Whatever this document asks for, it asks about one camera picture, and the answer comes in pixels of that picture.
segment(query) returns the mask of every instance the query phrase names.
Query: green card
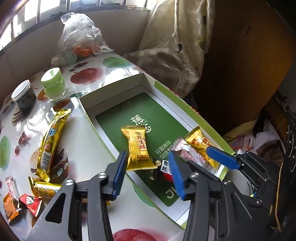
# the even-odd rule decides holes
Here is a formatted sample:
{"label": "green card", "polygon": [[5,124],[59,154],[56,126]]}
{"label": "green card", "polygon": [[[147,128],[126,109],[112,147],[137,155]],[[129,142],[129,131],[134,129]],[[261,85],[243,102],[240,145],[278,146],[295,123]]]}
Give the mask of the green card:
{"label": "green card", "polygon": [[[147,93],[134,96],[96,116],[115,148],[128,151],[128,141],[121,126],[145,125],[146,142],[152,158],[168,159],[168,148],[174,141],[185,136],[188,131],[162,108]],[[165,180],[150,180],[149,170],[136,171],[142,181],[166,205],[171,206],[177,199],[173,183]]]}

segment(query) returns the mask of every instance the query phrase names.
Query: green lid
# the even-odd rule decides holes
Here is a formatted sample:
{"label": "green lid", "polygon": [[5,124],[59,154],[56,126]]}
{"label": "green lid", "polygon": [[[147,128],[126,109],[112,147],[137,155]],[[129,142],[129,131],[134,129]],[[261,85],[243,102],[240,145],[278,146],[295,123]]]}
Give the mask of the green lid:
{"label": "green lid", "polygon": [[77,55],[73,52],[69,52],[64,56],[67,65],[74,64],[77,60]]}
{"label": "green lid", "polygon": [[49,69],[41,78],[41,83],[45,88],[54,86],[61,79],[62,73],[59,68]]}

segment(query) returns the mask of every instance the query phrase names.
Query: wall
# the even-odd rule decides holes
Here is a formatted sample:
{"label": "wall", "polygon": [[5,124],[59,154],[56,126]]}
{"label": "wall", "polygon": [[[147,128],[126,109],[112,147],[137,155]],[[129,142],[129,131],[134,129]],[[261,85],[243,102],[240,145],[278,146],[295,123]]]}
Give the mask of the wall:
{"label": "wall", "polygon": [[275,97],[271,97],[264,107],[271,123],[277,130],[282,141],[285,141],[287,137],[287,118],[282,110],[282,106],[278,104]]}
{"label": "wall", "polygon": [[286,102],[290,109],[296,112],[296,58],[294,59],[283,82],[279,86],[279,92],[282,96],[287,96]]}
{"label": "wall", "polygon": [[[108,46],[123,55],[138,50],[149,12],[116,9],[86,15],[101,29]],[[0,56],[0,101],[19,83],[50,65],[63,26],[60,20],[46,24],[13,43]]]}

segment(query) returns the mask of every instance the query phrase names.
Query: red candy wrapper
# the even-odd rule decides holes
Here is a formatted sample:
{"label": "red candy wrapper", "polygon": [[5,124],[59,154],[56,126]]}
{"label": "red candy wrapper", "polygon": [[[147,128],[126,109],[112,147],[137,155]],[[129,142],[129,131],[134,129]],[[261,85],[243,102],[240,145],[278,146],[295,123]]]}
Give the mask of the red candy wrapper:
{"label": "red candy wrapper", "polygon": [[182,137],[179,137],[169,150],[176,151],[184,161],[191,160],[205,169],[209,165],[206,159]]}
{"label": "red candy wrapper", "polygon": [[20,197],[20,201],[26,205],[26,207],[31,211],[34,217],[38,216],[42,199],[40,197],[32,197],[28,194],[23,194]]}
{"label": "red candy wrapper", "polygon": [[157,166],[157,169],[150,170],[150,179],[151,180],[158,180],[163,179],[168,182],[173,182],[172,173],[170,171],[170,166],[168,164],[168,161],[166,160],[156,160],[155,166]]}

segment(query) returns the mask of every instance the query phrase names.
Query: wooden door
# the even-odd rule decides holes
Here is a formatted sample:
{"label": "wooden door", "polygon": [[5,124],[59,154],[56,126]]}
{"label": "wooden door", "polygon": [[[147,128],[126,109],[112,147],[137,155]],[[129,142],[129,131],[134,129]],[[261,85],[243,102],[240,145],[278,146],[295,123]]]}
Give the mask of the wooden door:
{"label": "wooden door", "polygon": [[[287,73],[295,57],[296,42],[264,0],[237,1],[236,10],[225,9],[221,2],[233,1],[216,1],[213,36],[195,96],[201,115],[223,135],[256,118]],[[227,46],[221,26],[216,27],[222,22],[219,18],[229,19],[233,11],[234,23],[239,19],[243,23],[236,34],[230,27],[229,36],[235,40],[231,39]],[[224,55],[217,54],[219,48],[223,48]]]}

